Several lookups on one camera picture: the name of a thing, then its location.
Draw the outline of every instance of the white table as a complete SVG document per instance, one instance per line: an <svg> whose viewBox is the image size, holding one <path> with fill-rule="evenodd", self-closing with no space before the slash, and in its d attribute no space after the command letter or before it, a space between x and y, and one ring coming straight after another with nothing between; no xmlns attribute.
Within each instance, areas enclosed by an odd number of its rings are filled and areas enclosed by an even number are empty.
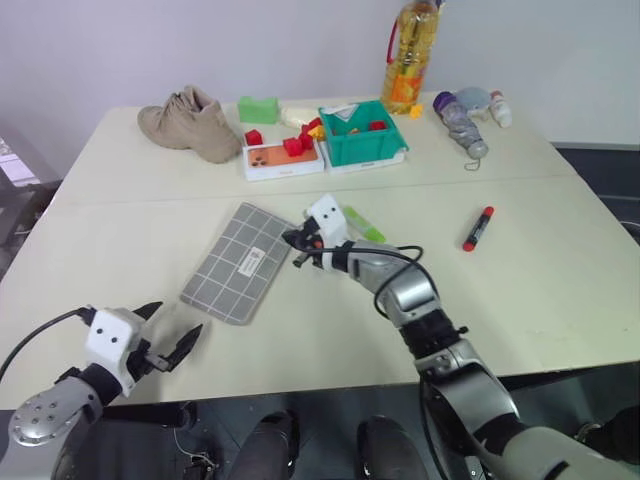
<svg viewBox="0 0 640 480"><path fill-rule="evenodd" d="M180 368L149 376L121 403L416 381L400 335L346 276L286 263L246 327L178 301L241 201L295 222L330 191L390 243L424 246L445 310L470 328L496 374L638 359L640 249L519 116L511 130L481 125L491 154L476 173L462 168L464 154L429 116L398 120L412 148L403 165L248 184L237 162L209 165L149 144L135 114L106 116L0 284L1 356L76 306L163 300L152 331L161 345L200 322L205 332ZM463 252L489 204L496 213L477 250ZM82 367L86 333L70 321L34 340L0 384L0 408Z"/></svg>

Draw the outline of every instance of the teal basket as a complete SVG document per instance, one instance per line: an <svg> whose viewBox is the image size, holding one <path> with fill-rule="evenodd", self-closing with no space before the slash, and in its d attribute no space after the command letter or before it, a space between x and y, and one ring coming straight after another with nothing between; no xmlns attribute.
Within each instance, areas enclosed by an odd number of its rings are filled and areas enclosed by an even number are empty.
<svg viewBox="0 0 640 480"><path fill-rule="evenodd" d="M331 165L341 167L355 163L387 160L400 149L409 150L391 116L378 100L358 103L358 108L348 121L320 109L324 124ZM369 124L382 120L386 130L369 131ZM349 134L354 128L360 133Z"/></svg>

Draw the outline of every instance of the black cable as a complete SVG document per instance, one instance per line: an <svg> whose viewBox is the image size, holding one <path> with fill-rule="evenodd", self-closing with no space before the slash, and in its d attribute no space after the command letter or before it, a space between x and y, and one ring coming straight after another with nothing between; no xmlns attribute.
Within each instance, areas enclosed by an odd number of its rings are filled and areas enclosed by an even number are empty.
<svg viewBox="0 0 640 480"><path fill-rule="evenodd" d="M418 407L420 408L420 420L422 422L422 430L424 432L424 437L427 440L427 446L429 447L429 453L431 454L431 458L433 458L433 463L436 466L436 469L438 470L438 474L440 475L440 477L442 477L442 480L449 480L449 477L447 476L446 472L444 471L444 467L442 466L442 463L440 462L440 456L438 455L438 452L436 452L436 446L433 443L433 438L431 437L431 433L429 432L429 425L427 423L427 414L425 413L425 407L423 404L423 399L424 399L424 380L422 380L422 378L420 379L420 387L419 387L420 393L418 401L420 402L420 404L418 405Z"/></svg>
<svg viewBox="0 0 640 480"><path fill-rule="evenodd" d="M47 328L53 327L54 325L60 323L63 320L66 320L69 317L73 317L75 315L83 316L86 310L87 310L86 308L77 308L75 310L71 310L70 312L63 313L62 315L57 316L53 320L49 320L47 323L40 325L33 332L31 332L29 335L24 337L22 341L18 345L16 345L13 350L11 350L11 353L9 354L9 356L7 356L7 359L2 364L2 367L0 367L0 382L2 382L2 378L4 377L4 374L7 372L7 369L9 368L9 365L11 365L11 362L13 361L13 359L16 358L18 353L20 353L20 350L22 350L27 343L33 340L34 337L44 332Z"/></svg>
<svg viewBox="0 0 640 480"><path fill-rule="evenodd" d="M308 248L308 249L298 248L298 250L300 250L303 253L306 253L307 255L321 255L323 253L344 253L344 249L342 249L342 248ZM389 277L387 280L385 280L382 283L382 285L380 285L378 290L376 290L376 293L373 295L373 306L374 306L374 308L376 309L376 311L380 315L382 315L385 318L389 318L389 317L379 307L379 305L378 305L378 297L380 296L382 291L387 287L387 285L389 285L393 280L395 280L398 276L400 276L400 274L404 273L411 266L416 267L418 270L420 270L424 274L425 277L427 277L427 280L429 280L429 282L431 283L431 286L433 287L433 291L436 293L436 295L438 295L438 288L436 287L435 282L431 278L431 275L429 275L429 272L427 272L427 270L422 265L420 265L418 263L418 260L420 260L420 258L422 258L422 254L424 253L424 249L422 247L418 246L418 245L406 245L406 246L403 246L403 247L398 247L398 250L418 250L418 255L415 258L411 258L411 257L408 257L408 256L403 255L401 253L394 252L393 250L383 250L381 248L355 247L355 248L350 248L349 249L349 253L373 253L373 254L378 254L378 255L386 255L388 257L399 258L399 259L404 260L405 262L407 262L407 264L404 267L402 267L396 273L391 275L391 277Z"/></svg>
<svg viewBox="0 0 640 480"><path fill-rule="evenodd" d="M389 286L389 284L391 282L393 282L396 278L398 278L400 275L402 275L404 272L406 272L407 270L409 270L409 268L413 265L416 265L418 260L420 260L422 258L422 254L424 253L424 248L418 246L418 245L406 245L404 247L398 247L398 250L417 250L418 251L418 255L416 255L414 258L411 259L410 262L408 262L404 267L402 267L400 270L398 270L396 273L394 273L393 275L391 275L389 278L387 278L382 285L380 285L380 287L378 288L378 290L376 290L376 293L373 295L373 306L376 309L376 311L382 315L384 318L389 318L389 316L387 315L386 312L384 312L381 308L380 308L380 303L379 303L379 299L380 299L380 295L382 294L382 291L387 288L387 286Z"/></svg>

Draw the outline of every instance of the beige shoe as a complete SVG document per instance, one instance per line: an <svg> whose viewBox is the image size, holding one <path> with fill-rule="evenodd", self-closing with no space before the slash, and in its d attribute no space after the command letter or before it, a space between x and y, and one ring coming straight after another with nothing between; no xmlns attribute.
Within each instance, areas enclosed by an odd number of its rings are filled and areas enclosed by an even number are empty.
<svg viewBox="0 0 640 480"><path fill-rule="evenodd" d="M172 93L164 107L140 110L138 125L161 147L191 148L212 163L224 163L242 150L220 103L191 85L180 93Z"/></svg>

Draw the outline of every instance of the wall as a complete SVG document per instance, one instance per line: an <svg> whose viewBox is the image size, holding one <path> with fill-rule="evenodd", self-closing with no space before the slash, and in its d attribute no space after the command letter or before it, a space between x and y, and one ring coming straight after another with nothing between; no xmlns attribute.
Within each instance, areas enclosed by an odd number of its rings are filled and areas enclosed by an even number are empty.
<svg viewBox="0 0 640 480"><path fill-rule="evenodd" d="M110 107L377 94L405 0L3 0L0 136L63 176ZM500 87L552 142L637 145L638 0L449 0L426 89Z"/></svg>

